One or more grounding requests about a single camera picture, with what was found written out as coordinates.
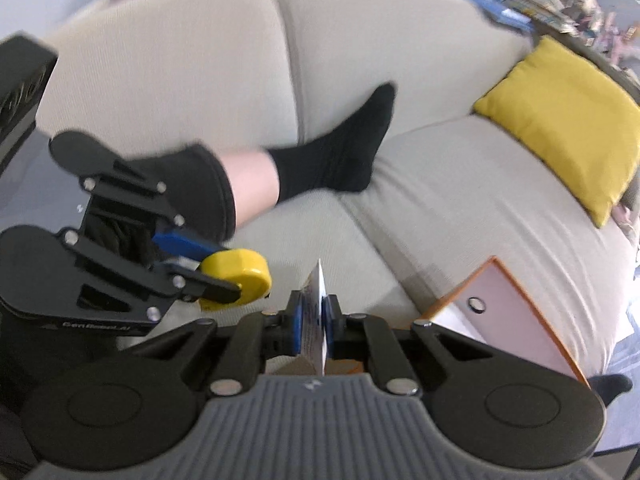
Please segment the yellow cushion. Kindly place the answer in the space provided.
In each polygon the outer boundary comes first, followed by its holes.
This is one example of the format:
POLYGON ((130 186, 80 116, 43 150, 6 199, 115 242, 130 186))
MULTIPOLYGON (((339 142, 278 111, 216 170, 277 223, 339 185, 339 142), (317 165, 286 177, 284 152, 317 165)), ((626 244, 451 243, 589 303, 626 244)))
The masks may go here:
POLYGON ((639 166, 639 105, 610 76, 544 36, 473 110, 542 160, 595 226, 608 222, 639 166))

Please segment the stack of books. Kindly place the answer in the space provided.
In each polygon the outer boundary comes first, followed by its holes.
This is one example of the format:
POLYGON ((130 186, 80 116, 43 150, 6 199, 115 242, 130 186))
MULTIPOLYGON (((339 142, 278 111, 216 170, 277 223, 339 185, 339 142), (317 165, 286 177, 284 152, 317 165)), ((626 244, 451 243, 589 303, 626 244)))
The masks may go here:
POLYGON ((603 11, 597 0, 498 0, 504 6, 544 23, 561 34, 600 32, 603 11))

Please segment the orange white cardboard box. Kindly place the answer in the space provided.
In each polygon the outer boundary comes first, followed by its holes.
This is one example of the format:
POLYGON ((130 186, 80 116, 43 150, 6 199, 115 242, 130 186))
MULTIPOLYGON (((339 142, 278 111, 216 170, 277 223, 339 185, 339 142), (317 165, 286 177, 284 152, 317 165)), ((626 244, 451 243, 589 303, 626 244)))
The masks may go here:
POLYGON ((404 330, 427 320, 489 344, 586 384, 585 373, 541 310, 496 256, 437 298, 421 314, 394 318, 378 312, 393 328, 404 330))

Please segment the blue white plastic packet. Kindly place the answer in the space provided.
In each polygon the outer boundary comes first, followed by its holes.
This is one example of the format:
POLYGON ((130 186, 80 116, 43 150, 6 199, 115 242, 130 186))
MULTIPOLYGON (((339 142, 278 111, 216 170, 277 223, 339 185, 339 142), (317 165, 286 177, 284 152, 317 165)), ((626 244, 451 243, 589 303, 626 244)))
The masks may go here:
POLYGON ((310 363, 317 375, 323 376, 328 353, 323 306, 328 294, 321 260, 317 261, 309 273, 300 292, 302 293, 300 354, 310 363))

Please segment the person's right leg black sock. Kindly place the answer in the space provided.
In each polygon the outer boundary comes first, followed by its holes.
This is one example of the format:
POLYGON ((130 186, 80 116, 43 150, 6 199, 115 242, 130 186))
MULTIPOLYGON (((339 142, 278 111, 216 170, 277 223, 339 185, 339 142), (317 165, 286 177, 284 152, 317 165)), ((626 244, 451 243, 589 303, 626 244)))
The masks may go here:
POLYGON ((588 384, 600 396, 605 406, 610 406, 615 399, 629 392, 634 386, 632 380, 624 374, 593 376, 588 379, 588 384))

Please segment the person's leg black sock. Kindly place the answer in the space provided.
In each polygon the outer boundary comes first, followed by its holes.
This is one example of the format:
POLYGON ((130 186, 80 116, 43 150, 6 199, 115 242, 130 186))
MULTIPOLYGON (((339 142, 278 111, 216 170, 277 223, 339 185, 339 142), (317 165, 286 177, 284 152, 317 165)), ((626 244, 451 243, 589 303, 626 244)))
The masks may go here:
POLYGON ((600 396, 605 406, 610 406, 615 399, 629 392, 634 386, 632 380, 624 374, 593 376, 588 379, 588 384, 600 396))
POLYGON ((226 240, 287 200, 314 190, 360 193, 393 118, 396 87, 386 82, 332 131, 288 148, 217 155, 226 174, 226 240))

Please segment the yellow tape measure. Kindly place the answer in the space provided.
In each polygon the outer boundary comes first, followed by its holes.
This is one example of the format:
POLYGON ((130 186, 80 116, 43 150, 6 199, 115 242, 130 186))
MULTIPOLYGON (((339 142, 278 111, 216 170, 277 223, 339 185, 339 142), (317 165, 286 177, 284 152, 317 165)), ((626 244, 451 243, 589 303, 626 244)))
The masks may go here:
POLYGON ((215 252, 200 263, 198 270, 240 288, 239 298, 231 302, 201 298, 198 303, 203 311, 219 311, 250 304, 267 297, 272 287, 267 260, 259 252, 246 248, 215 252))

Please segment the beige fabric sofa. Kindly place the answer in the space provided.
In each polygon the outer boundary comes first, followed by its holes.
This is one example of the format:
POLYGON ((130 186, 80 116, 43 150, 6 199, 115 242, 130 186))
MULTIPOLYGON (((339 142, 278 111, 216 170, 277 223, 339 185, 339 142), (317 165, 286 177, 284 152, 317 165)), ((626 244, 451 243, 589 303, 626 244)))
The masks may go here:
POLYGON ((403 328, 497 256, 588 375, 634 272, 473 104, 527 53, 463 0, 129 0, 75 18, 38 113, 156 169, 189 226, 261 252, 278 306, 322 263, 403 328))

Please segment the person's left leg black sock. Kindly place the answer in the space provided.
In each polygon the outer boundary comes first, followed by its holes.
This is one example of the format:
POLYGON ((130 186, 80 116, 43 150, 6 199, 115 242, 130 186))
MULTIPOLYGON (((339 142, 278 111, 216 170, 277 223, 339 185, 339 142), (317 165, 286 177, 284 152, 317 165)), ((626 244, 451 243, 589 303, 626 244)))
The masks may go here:
POLYGON ((226 174, 226 240, 287 200, 314 190, 360 193, 393 118, 396 87, 386 82, 332 131, 288 148, 217 155, 226 174))

